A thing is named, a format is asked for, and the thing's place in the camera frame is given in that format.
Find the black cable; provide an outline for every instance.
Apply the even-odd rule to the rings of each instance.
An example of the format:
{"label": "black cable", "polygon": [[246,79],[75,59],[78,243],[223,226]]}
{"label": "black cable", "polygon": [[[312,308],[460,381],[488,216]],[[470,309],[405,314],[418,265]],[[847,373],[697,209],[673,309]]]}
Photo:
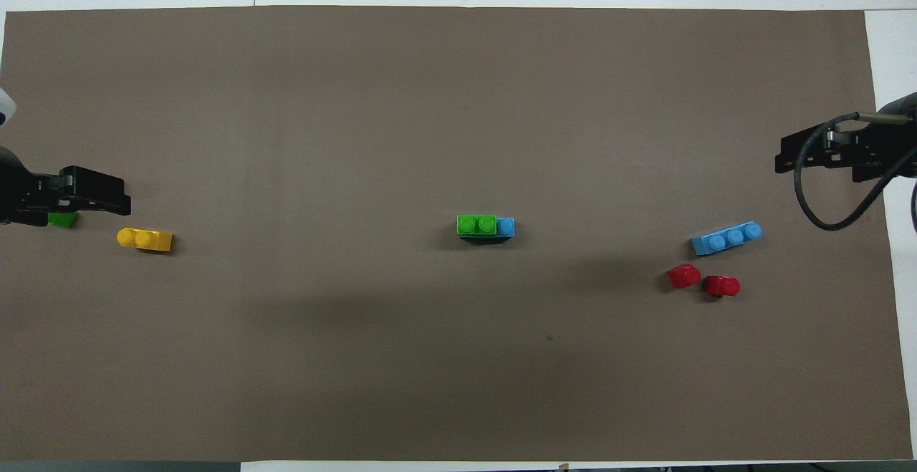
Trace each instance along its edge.
{"label": "black cable", "polygon": [[809,218],[812,224],[823,231],[839,231],[852,225],[854,221],[858,220],[869,206],[872,205],[872,202],[878,198],[878,195],[882,194],[882,189],[888,185],[888,182],[891,182],[892,178],[898,175],[898,171],[901,171],[901,168],[904,168],[905,165],[910,164],[911,160],[917,158],[917,146],[914,146],[884,172],[881,178],[878,179],[878,182],[875,182],[873,188],[870,189],[869,194],[865,195],[863,201],[857,205],[857,208],[854,208],[854,211],[851,212],[848,217],[843,218],[841,221],[838,221],[838,223],[825,223],[822,221],[821,218],[815,215],[815,212],[812,212],[812,208],[809,207],[809,202],[805,200],[805,194],[802,192],[802,166],[805,164],[812,146],[815,145],[815,142],[825,135],[829,129],[832,129],[832,127],[840,122],[855,120],[858,117],[859,113],[851,112],[818,125],[818,127],[812,131],[811,135],[809,135],[809,138],[805,140],[805,143],[802,144],[800,154],[796,157],[796,166],[793,167],[793,189],[796,191],[796,200],[799,201],[802,213],[805,214],[806,218]]}
{"label": "black cable", "polygon": [[917,182],[914,182],[914,189],[911,191],[911,225],[917,233]]}

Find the lego brick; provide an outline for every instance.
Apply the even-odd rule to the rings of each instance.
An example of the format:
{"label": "lego brick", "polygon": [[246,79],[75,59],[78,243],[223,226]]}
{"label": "lego brick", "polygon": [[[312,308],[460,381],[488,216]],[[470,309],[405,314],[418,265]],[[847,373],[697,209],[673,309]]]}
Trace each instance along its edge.
{"label": "lego brick", "polygon": [[497,218],[497,237],[515,237],[515,218]]}
{"label": "lego brick", "polygon": [[701,282],[701,272],[692,264],[679,264],[674,269],[666,272],[668,279],[672,281],[672,286],[688,287]]}
{"label": "lego brick", "polygon": [[155,250],[157,252],[169,252],[171,250],[171,238],[173,238],[173,234],[164,233],[164,231],[145,231],[143,229],[132,229],[131,227],[125,227],[117,233],[117,242],[121,246],[140,250]]}
{"label": "lego brick", "polygon": [[73,220],[76,219],[76,212],[49,212],[48,224],[55,227],[69,229],[73,227]]}
{"label": "lego brick", "polygon": [[497,217],[489,214],[456,216],[456,235],[459,237],[497,235]]}
{"label": "lego brick", "polygon": [[711,275],[704,279],[705,292],[718,297],[734,297],[741,287],[739,280],[734,276]]}
{"label": "lego brick", "polygon": [[738,224],[715,233],[708,233],[700,237],[692,237],[694,253],[698,256],[708,256],[727,248],[740,246],[746,241],[753,241],[761,237],[761,225],[754,221]]}

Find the green lego brick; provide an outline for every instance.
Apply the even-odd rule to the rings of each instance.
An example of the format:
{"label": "green lego brick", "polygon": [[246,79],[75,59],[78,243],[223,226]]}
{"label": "green lego brick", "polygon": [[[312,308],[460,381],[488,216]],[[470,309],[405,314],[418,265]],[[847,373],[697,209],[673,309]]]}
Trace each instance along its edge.
{"label": "green lego brick", "polygon": [[48,224],[55,227],[69,229],[73,226],[73,220],[76,219],[76,212],[49,212]]}
{"label": "green lego brick", "polygon": [[497,235],[497,217],[485,215],[456,216],[456,235],[470,236],[495,236]]}

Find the robotic arm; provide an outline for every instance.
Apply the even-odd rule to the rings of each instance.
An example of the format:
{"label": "robotic arm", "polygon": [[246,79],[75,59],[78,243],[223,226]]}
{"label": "robotic arm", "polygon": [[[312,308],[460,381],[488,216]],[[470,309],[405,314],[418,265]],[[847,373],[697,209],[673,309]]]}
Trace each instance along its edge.
{"label": "robotic arm", "polygon": [[[16,103],[0,90],[0,125]],[[45,226],[49,212],[108,211],[130,214],[124,181],[92,169],[68,165],[56,175],[30,173],[9,149],[0,146],[0,223]]]}
{"label": "robotic arm", "polygon": [[[840,132],[848,120],[869,123],[865,128]],[[851,168],[854,182],[878,178],[857,208],[838,223],[825,223],[812,212],[802,192],[802,169]],[[878,113],[851,112],[829,122],[780,139],[774,171],[793,172],[793,188],[802,212],[816,227],[826,231],[844,229],[872,205],[895,176],[917,176],[917,92],[881,107]],[[917,231],[917,185],[911,195],[911,220]]]}

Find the brown table surface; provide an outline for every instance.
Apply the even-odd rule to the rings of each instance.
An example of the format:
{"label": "brown table surface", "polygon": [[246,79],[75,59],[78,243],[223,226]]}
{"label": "brown table surface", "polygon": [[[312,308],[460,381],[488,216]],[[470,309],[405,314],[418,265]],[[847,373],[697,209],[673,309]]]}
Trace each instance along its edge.
{"label": "brown table surface", "polygon": [[773,172],[874,109],[862,12],[14,12],[0,85],[134,200],[0,227],[0,459],[911,458],[881,202]]}

